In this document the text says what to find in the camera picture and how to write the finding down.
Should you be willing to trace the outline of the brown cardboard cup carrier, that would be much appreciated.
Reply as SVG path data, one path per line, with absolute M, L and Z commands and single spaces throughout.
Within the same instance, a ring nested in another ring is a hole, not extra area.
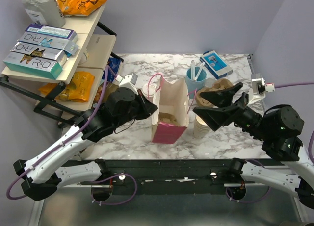
M 158 121 L 160 123 L 166 123 L 174 126 L 178 126 L 179 123 L 177 122 L 177 119 L 174 115 L 169 113 L 162 113 L 160 112 L 158 115 Z

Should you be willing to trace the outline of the brown pink paper bag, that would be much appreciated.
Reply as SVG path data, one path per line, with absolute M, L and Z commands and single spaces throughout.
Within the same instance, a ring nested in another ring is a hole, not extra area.
M 188 87 L 184 78 L 175 82 L 168 82 L 162 74 L 157 73 L 160 78 L 156 83 L 153 97 L 148 99 L 153 102 L 158 110 L 151 116 L 152 142 L 159 144 L 174 144 L 186 131 L 189 125 L 189 105 L 190 94 L 195 95 L 196 91 L 188 92 Z M 178 126 L 160 123 L 159 113 L 169 113 L 176 117 Z

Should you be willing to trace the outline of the white paper coffee cup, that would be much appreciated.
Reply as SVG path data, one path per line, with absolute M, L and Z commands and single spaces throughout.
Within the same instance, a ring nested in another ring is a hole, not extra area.
M 154 105 L 146 96 L 142 95 L 142 100 L 145 105 Z

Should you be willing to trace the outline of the white plastic cup lid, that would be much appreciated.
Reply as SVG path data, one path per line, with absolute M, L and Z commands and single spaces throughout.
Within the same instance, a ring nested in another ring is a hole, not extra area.
M 146 97 L 153 97 L 155 93 L 156 85 L 154 83 L 146 83 L 142 86 L 142 93 Z

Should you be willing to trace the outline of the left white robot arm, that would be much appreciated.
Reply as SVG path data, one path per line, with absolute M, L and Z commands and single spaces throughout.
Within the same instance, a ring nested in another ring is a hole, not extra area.
M 65 163 L 93 143 L 113 134 L 123 124 L 144 120 L 157 109 L 141 90 L 118 88 L 105 103 L 82 113 L 68 132 L 44 152 L 31 160 L 14 163 L 16 174 L 23 179 L 24 196 L 40 201 L 63 186 L 88 181 L 106 183 L 110 171 L 103 160 L 74 166 L 65 166 Z

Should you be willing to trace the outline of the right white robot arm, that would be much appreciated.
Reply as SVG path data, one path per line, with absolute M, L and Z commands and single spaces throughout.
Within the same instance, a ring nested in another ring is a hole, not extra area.
M 198 115 L 213 131 L 233 123 L 256 140 L 262 141 L 262 150 L 273 160 L 288 166 L 294 174 L 288 175 L 233 158 L 225 172 L 228 181 L 252 181 L 275 188 L 298 198 L 308 208 L 314 207 L 314 157 L 299 139 L 304 121 L 288 104 L 271 107 L 263 115 L 249 107 L 249 95 L 242 93 L 237 101 L 233 96 L 240 90 L 240 82 L 218 91 L 201 92 L 200 96 L 213 104 L 195 107 Z

